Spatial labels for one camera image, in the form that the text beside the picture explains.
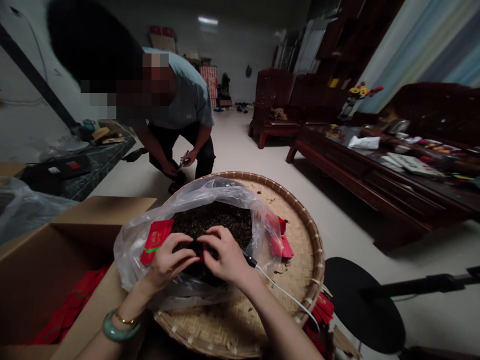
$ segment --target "woven basket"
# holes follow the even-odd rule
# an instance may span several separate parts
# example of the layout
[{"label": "woven basket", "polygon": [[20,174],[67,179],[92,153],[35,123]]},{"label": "woven basket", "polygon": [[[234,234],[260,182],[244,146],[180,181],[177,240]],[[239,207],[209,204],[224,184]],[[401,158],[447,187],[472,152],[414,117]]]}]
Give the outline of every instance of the woven basket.
[{"label": "woven basket", "polygon": [[[265,204],[288,220],[285,234],[294,255],[278,267],[272,280],[312,311],[324,281],[324,256],[322,239],[309,212],[288,190],[264,176],[228,171],[206,177],[214,176],[234,179],[254,193],[261,192],[258,196]],[[276,287],[267,286],[303,326],[308,314]],[[244,295],[227,303],[159,311],[154,318],[188,349],[221,359],[258,358],[267,342],[260,318]]]}]

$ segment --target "ceiling light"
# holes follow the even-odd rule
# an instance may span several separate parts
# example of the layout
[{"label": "ceiling light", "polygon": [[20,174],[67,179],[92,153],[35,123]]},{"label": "ceiling light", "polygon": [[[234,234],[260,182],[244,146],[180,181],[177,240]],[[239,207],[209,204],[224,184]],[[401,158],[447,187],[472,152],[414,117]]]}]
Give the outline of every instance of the ceiling light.
[{"label": "ceiling light", "polygon": [[208,17],[199,16],[198,21],[204,24],[218,25],[219,21],[217,19],[210,19]]}]

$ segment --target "woman's hand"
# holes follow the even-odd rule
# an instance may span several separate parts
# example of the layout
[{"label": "woman's hand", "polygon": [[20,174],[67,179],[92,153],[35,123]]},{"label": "woman's hand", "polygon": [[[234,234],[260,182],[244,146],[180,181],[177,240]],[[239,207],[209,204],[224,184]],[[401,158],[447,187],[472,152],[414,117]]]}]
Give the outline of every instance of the woman's hand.
[{"label": "woman's hand", "polygon": [[205,265],[213,275],[234,284],[240,290],[244,289],[253,277],[259,277],[245,260],[242,249],[230,230],[219,225],[209,228],[206,233],[207,235],[200,236],[197,240],[209,244],[218,252],[218,260],[215,260],[208,251],[203,251]]},{"label": "woman's hand", "polygon": [[191,243],[193,239],[183,233],[171,233],[165,242],[156,251],[150,269],[139,282],[142,282],[142,291],[153,296],[165,288],[170,281],[175,279],[180,272],[191,264],[200,260],[195,251],[181,249],[172,251],[179,243]]}]

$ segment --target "jade bangle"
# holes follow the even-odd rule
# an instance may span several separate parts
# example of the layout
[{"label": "jade bangle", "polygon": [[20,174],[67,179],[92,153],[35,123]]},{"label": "jade bangle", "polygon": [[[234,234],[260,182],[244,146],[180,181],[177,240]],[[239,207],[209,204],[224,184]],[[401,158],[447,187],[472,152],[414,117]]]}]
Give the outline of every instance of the jade bangle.
[{"label": "jade bangle", "polygon": [[105,334],[105,336],[110,340],[116,343],[123,343],[135,336],[135,334],[140,329],[140,323],[137,323],[135,327],[131,330],[118,330],[112,324],[112,316],[114,315],[116,310],[117,309],[113,309],[105,316],[105,319],[103,319],[103,324],[101,326],[101,329]]}]

